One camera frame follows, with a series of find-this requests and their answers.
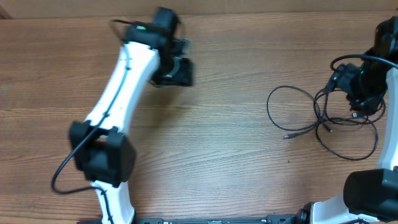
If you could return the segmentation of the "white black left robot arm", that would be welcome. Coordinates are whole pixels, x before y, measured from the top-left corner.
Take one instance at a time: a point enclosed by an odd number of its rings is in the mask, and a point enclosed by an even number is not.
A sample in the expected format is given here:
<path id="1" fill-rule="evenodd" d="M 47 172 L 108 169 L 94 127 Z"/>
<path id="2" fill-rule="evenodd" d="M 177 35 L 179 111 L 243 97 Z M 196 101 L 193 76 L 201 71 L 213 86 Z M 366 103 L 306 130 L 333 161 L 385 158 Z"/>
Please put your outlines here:
<path id="1" fill-rule="evenodd" d="M 130 122 L 146 84 L 192 86 L 193 62 L 185 57 L 189 40 L 176 38 L 177 13 L 159 7 L 152 22 L 127 22 L 120 35 L 115 69 L 97 104 L 69 130 L 76 168 L 90 181 L 102 211 L 97 223 L 135 223 L 128 181 L 136 160 L 129 142 Z"/>

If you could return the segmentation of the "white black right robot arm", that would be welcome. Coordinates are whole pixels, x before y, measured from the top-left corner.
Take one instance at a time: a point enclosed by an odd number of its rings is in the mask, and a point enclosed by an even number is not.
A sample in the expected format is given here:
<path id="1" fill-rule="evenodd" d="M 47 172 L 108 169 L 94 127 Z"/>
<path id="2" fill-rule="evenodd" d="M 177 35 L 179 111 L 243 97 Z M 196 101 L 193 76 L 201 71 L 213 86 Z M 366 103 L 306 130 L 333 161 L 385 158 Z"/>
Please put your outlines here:
<path id="1" fill-rule="evenodd" d="M 351 111 L 375 124 L 386 114 L 383 146 L 373 169 L 355 171 L 337 196 L 310 206 L 307 223 L 397 221 L 397 16 L 376 26 L 372 47 L 335 58 L 324 94 L 346 93 Z"/>

